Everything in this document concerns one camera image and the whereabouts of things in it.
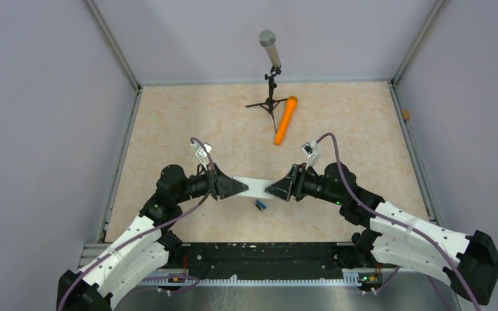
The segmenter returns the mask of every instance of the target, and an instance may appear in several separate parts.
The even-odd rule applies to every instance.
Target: orange object
[[[297,108],[297,103],[298,99],[295,96],[290,96],[287,99],[285,111],[283,112],[283,117],[281,118],[276,138],[274,139],[274,145],[279,146],[283,141],[283,137],[287,131],[287,126],[289,125],[289,121],[291,121],[291,115],[293,114],[293,111],[295,111],[295,108]]]

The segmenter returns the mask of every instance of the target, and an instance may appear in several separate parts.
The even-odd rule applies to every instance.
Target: small brown object
[[[409,110],[406,108],[402,108],[401,112],[402,112],[402,120],[404,120],[405,122],[409,121]]]

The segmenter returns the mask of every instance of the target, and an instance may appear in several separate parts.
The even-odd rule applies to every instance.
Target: robotic arm
[[[349,222],[366,229],[352,237],[356,265],[337,260],[349,268],[376,267],[378,263],[408,267],[434,277],[448,285],[465,299],[467,291],[454,269],[438,253],[437,247],[418,235],[425,233],[455,263],[456,270],[467,282],[480,305],[489,303],[498,278],[498,252],[492,239],[476,231],[469,236],[431,224],[393,206],[381,196],[356,184],[356,176],[342,165],[346,183],[355,196],[370,211],[356,202],[343,183],[338,163],[329,164],[323,175],[313,168],[321,149],[316,141],[304,144],[307,162],[293,165],[289,173],[274,183],[260,179],[230,178],[216,166],[205,162],[211,147],[197,147],[196,156],[204,167],[195,176],[186,177],[182,167],[169,165],[161,171],[156,191],[128,229],[93,262],[77,273],[65,272],[58,284],[58,311],[113,310],[119,301],[150,272],[164,266],[169,252],[175,252],[182,241],[169,229],[181,217],[179,203],[211,195],[216,200],[251,192],[250,196],[268,194],[289,201],[312,196],[340,206],[339,213]],[[377,214],[388,215],[400,226]]]

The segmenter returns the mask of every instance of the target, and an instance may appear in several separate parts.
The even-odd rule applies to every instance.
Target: microphone head
[[[276,42],[276,36],[272,31],[265,29],[259,34],[259,42],[262,47],[271,47]]]

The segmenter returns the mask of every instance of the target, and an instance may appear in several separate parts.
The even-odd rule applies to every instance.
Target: table
[[[244,107],[266,99],[266,84],[144,87],[106,240],[128,227],[154,193],[163,167],[179,164],[187,176],[195,174],[191,136],[213,146],[213,160],[225,174],[278,180],[293,163],[306,160],[303,143],[333,132],[341,160],[361,187],[427,219],[386,82],[278,84],[275,98],[298,97],[281,146],[273,144],[268,113]],[[276,109],[278,124],[284,107]],[[321,145],[315,169],[323,174],[335,155],[329,139]],[[196,202],[181,206],[186,211]],[[312,197],[263,200],[262,212],[253,202],[241,196],[209,199],[172,231],[185,242],[331,242],[350,241],[363,229],[345,221],[337,205]]]

